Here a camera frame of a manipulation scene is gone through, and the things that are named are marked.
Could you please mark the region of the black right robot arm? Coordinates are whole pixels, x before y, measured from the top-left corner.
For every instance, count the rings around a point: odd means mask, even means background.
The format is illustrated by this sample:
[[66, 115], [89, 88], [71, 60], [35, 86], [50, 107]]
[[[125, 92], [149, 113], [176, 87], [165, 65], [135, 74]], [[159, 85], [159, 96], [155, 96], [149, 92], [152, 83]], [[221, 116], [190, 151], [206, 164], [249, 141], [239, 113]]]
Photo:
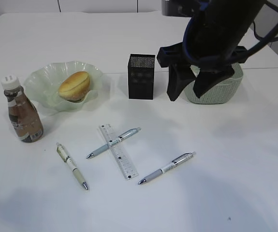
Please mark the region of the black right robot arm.
[[161, 47], [157, 61], [169, 69], [167, 95], [175, 101], [184, 88], [194, 83], [200, 98], [218, 83], [234, 74], [231, 58], [245, 52], [238, 44], [264, 6], [263, 0], [211, 0], [182, 6], [193, 8], [183, 40]]

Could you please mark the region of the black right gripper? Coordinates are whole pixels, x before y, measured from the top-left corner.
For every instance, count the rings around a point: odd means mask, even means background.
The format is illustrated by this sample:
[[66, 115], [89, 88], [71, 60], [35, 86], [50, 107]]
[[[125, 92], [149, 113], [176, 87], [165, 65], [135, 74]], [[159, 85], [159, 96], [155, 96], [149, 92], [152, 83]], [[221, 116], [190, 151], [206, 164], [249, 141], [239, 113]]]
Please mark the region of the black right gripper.
[[[161, 47], [157, 54], [159, 65], [169, 67], [167, 95], [174, 102], [184, 88], [194, 82], [193, 91], [201, 98], [215, 85], [234, 75], [233, 63], [229, 59], [247, 52], [244, 46], [231, 46], [221, 43], [195, 43], [184, 45], [182, 42]], [[197, 77], [191, 65], [200, 68]]]

